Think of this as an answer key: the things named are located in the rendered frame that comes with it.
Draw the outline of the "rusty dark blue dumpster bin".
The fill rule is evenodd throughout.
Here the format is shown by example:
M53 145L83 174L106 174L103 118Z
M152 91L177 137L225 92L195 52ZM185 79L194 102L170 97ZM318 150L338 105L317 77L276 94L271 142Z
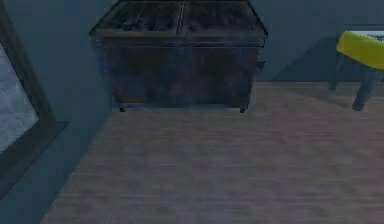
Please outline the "rusty dark blue dumpster bin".
M89 35L120 110L246 111L268 31L250 0L117 0Z

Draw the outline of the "dark framed window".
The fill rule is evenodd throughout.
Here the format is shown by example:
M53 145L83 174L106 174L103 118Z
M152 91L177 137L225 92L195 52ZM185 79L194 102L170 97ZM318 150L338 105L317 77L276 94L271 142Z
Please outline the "dark framed window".
M0 200L67 125L53 115L0 0Z

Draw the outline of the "yellow stool with grey legs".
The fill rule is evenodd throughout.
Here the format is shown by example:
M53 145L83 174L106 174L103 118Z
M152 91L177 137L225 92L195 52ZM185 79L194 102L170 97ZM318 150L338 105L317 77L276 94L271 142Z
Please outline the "yellow stool with grey legs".
M335 90L340 82L339 70L344 58L350 58L373 70L363 76L352 104L354 111L362 111L374 88L384 78L384 30L346 30L340 34L336 44L338 61L328 84Z

